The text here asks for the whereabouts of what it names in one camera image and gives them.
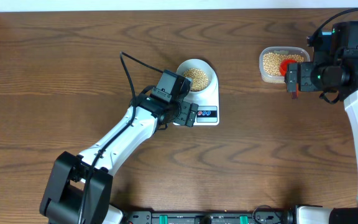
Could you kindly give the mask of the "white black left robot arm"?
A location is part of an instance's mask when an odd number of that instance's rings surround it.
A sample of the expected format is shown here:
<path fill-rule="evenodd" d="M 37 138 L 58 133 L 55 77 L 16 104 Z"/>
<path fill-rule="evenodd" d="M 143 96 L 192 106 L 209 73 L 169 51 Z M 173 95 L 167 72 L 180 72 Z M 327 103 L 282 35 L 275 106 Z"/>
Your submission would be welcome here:
<path fill-rule="evenodd" d="M 140 93 L 120 122 L 97 143 L 77 156 L 65 151 L 57 157 L 40 214 L 50 223 L 120 223 L 123 212 L 109 202 L 119 168 L 138 146 L 169 123 L 192 127 L 198 108 L 183 95 Z"/>

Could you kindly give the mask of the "grey round bowl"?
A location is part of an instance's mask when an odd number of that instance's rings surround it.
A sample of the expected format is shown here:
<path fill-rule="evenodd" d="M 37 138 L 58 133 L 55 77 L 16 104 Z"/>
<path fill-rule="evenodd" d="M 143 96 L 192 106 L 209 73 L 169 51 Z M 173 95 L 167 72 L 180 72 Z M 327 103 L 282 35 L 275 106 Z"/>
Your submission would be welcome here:
<path fill-rule="evenodd" d="M 207 93 L 207 92 L 212 92 L 217 84 L 217 78 L 216 78 L 216 74 L 215 71 L 213 70 L 213 68 L 204 60 L 200 60 L 200 59 L 189 59 L 184 61 L 182 64 L 179 65 L 179 67 L 177 68 L 177 74 L 182 75 L 185 71 L 187 71 L 190 68 L 198 68 L 201 69 L 202 71 L 204 71 L 208 78 L 209 78 L 209 82 L 208 82 L 208 86 L 202 90 L 202 91 L 191 91 L 190 92 L 192 94 L 201 94 L 201 93 Z"/>

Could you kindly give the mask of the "orange measuring scoop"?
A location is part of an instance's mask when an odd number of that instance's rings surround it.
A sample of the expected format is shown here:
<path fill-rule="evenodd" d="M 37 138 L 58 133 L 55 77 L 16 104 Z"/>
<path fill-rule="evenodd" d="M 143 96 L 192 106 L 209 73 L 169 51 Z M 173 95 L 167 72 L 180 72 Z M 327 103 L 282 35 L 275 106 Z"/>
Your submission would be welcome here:
<path fill-rule="evenodd" d="M 287 70 L 288 70 L 288 65 L 289 64 L 292 64 L 292 63 L 296 63 L 296 60 L 293 60 L 293 59 L 285 59 L 281 62 L 280 66 L 279 66 L 279 71 L 280 71 L 280 74 L 283 76 L 283 77 L 286 77 L 286 74 L 287 74 Z M 294 92 L 291 94 L 291 98 L 293 100 L 297 99 L 298 98 L 298 91 Z"/>

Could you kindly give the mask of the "clear plastic container of beans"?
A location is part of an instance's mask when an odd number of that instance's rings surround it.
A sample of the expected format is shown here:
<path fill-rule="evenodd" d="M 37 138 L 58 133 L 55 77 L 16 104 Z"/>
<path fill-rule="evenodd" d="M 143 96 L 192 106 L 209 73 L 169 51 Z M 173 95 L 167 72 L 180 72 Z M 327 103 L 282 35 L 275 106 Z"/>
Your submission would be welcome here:
<path fill-rule="evenodd" d="M 262 80 L 267 83 L 282 84 L 284 76 L 280 73 L 280 65 L 286 59 L 296 62 L 310 61 L 309 53 L 299 47 L 267 47 L 259 57 L 259 69 Z"/>

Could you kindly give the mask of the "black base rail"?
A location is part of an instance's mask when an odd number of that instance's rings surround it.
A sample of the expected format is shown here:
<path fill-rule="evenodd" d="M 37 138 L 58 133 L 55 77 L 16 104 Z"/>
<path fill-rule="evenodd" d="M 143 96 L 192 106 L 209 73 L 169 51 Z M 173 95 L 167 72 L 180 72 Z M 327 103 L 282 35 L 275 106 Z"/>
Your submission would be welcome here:
<path fill-rule="evenodd" d="M 133 211 L 124 214 L 120 224 L 295 224 L 295 216 L 288 211 L 268 208 L 253 212 L 150 212 Z"/>

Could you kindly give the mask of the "white digital kitchen scale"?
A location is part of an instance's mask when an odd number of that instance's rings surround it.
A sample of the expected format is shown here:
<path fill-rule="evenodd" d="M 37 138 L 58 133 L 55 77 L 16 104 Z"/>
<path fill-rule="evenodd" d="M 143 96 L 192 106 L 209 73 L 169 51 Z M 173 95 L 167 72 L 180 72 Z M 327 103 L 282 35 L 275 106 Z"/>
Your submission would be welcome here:
<path fill-rule="evenodd" d="M 219 86 L 214 70 L 203 70 L 208 76 L 209 85 L 202 91 L 189 92 L 185 101 L 198 105 L 195 126 L 217 126 L 219 124 Z"/>

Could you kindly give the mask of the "soybeans in grey bowl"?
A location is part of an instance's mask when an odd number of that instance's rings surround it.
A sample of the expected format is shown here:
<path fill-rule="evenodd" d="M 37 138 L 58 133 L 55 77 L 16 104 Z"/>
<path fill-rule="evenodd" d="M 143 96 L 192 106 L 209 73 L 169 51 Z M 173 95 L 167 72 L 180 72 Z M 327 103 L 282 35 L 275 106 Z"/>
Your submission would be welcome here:
<path fill-rule="evenodd" d="M 183 73 L 183 76 L 191 79 L 191 91 L 202 91 L 208 86 L 209 78 L 201 69 L 190 68 Z"/>

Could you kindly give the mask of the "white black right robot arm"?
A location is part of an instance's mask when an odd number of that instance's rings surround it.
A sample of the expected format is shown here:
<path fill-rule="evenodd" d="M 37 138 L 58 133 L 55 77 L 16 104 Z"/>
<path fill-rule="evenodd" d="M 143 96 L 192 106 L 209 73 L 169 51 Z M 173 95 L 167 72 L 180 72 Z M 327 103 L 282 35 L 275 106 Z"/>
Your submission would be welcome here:
<path fill-rule="evenodd" d="M 339 22 L 332 31 L 319 31 L 308 39 L 313 48 L 310 62 L 290 63 L 284 81 L 287 91 L 320 92 L 320 98 L 333 105 L 344 103 L 348 115 L 358 171 L 358 21 Z M 296 205 L 285 212 L 282 223 L 358 223 L 358 187 L 355 208 L 323 208 Z"/>

